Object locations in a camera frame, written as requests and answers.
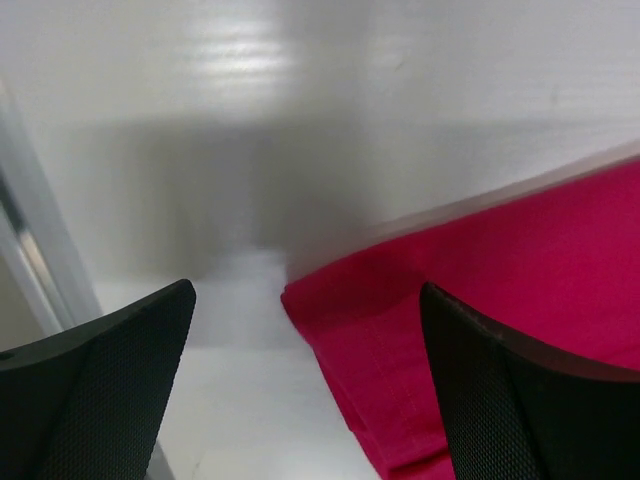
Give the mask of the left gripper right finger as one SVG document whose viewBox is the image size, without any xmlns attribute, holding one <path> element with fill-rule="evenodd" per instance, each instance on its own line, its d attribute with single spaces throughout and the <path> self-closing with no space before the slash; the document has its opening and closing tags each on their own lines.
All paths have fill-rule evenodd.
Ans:
<svg viewBox="0 0 640 480">
<path fill-rule="evenodd" d="M 456 478 L 638 478 L 638 371 L 546 344 L 433 283 L 419 304 Z"/>
</svg>

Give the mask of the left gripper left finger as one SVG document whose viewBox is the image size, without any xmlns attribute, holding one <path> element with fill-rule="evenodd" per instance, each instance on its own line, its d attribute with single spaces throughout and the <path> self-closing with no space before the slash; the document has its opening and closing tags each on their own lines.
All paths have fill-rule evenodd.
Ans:
<svg viewBox="0 0 640 480">
<path fill-rule="evenodd" d="M 2 352 L 2 478 L 144 478 L 194 309 L 182 279 Z"/>
</svg>

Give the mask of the pink t shirt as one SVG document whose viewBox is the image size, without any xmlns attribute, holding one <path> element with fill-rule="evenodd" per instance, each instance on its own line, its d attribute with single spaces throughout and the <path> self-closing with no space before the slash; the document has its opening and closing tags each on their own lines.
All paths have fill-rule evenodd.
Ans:
<svg viewBox="0 0 640 480">
<path fill-rule="evenodd" d="M 639 163 L 354 253 L 281 300 L 344 420 L 385 479 L 450 479 L 421 331 L 433 282 L 563 350 L 639 366 Z"/>
</svg>

